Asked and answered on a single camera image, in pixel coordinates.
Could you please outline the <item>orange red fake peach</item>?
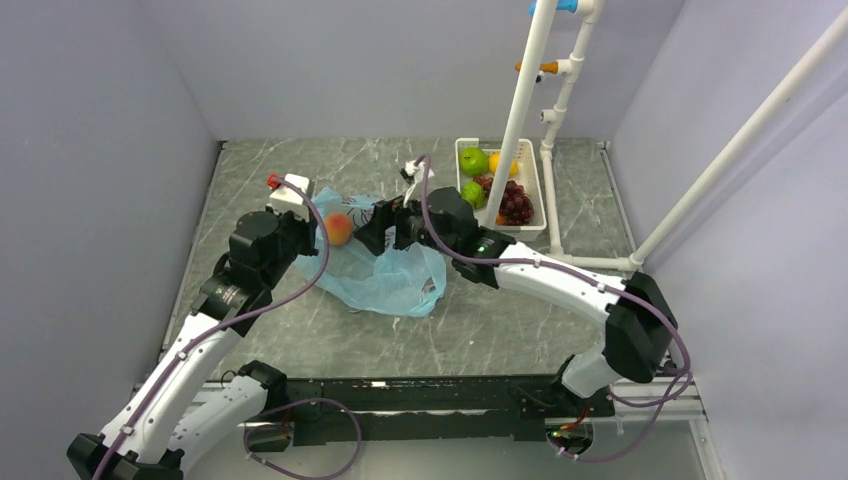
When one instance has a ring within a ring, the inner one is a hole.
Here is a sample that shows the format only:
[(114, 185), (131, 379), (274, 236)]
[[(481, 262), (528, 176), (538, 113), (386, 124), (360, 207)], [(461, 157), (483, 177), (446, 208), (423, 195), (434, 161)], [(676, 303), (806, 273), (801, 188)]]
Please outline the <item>orange red fake peach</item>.
[(331, 246), (343, 246), (352, 238), (354, 224), (347, 214), (328, 214), (324, 217), (324, 226)]

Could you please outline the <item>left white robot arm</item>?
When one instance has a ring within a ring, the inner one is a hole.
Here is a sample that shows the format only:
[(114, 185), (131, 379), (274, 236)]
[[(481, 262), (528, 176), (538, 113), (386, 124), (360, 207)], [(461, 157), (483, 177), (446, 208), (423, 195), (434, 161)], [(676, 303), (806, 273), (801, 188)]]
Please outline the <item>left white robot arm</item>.
[(80, 433), (67, 458), (82, 479), (182, 479), (236, 424), (279, 417), (287, 377), (254, 361), (231, 387), (190, 412), (213, 370), (267, 312), (272, 291), (300, 256), (315, 256), (312, 212), (266, 207), (241, 216), (183, 326), (129, 403), (98, 434)]

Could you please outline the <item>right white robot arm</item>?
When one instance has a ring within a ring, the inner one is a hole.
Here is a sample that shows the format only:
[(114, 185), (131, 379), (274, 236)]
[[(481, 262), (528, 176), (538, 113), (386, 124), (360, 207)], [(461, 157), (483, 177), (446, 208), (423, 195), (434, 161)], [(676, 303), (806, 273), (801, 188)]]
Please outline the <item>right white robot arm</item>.
[(650, 383), (677, 331), (652, 277), (635, 273), (623, 279), (549, 258), (479, 225), (470, 204), (452, 187), (433, 191), (424, 202), (378, 201), (354, 236), (374, 255), (414, 244), (439, 250), (473, 283), (532, 295), (598, 325), (602, 340), (569, 357), (555, 375), (551, 401), (564, 415), (578, 413), (590, 396), (621, 379)]

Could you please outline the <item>light blue cartoon plastic bag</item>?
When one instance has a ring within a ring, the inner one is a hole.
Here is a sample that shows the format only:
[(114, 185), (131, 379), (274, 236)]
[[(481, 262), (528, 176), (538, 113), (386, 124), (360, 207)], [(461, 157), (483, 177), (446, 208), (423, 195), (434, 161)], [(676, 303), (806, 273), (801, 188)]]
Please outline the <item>light blue cartoon plastic bag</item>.
[[(345, 214), (355, 227), (370, 219), (378, 199), (368, 195), (345, 196), (325, 187), (313, 197), (322, 219)], [(317, 273), (323, 255), (323, 238), (316, 230), (318, 256), (300, 256), (292, 267), (307, 280)], [(394, 227), (386, 233), (382, 255), (375, 256), (358, 240), (331, 246), (329, 261), (316, 287), (332, 294), (348, 307), (390, 316), (426, 317), (442, 298), (447, 286), (447, 267), (435, 250), (414, 244), (392, 249)]]

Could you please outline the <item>green fake apple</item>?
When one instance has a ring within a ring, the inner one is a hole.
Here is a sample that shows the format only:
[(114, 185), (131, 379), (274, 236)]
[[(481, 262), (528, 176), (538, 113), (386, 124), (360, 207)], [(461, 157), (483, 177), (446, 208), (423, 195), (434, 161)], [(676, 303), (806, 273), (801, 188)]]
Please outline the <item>green fake apple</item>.
[(478, 147), (467, 147), (460, 152), (459, 167), (465, 176), (482, 176), (489, 171), (489, 157)]

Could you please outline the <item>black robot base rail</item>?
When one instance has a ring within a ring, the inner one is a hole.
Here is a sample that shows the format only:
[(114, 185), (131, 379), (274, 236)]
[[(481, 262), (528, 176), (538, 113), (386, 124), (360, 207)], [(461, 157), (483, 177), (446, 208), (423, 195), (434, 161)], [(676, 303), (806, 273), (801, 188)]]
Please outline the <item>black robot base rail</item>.
[(289, 379), (251, 421), (250, 441), (269, 449), (274, 435), (296, 446), (331, 442), (506, 437), (542, 441), (558, 423), (610, 418), (608, 388), (572, 396), (551, 374)]

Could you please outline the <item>dark fake fruit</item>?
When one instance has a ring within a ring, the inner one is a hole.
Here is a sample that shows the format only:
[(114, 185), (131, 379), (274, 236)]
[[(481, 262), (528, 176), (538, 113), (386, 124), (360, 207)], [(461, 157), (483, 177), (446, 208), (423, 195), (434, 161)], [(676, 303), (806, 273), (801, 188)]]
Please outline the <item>dark fake fruit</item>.
[(525, 226), (534, 217), (534, 207), (525, 188), (513, 180), (506, 183), (498, 214), (506, 219), (504, 226)]

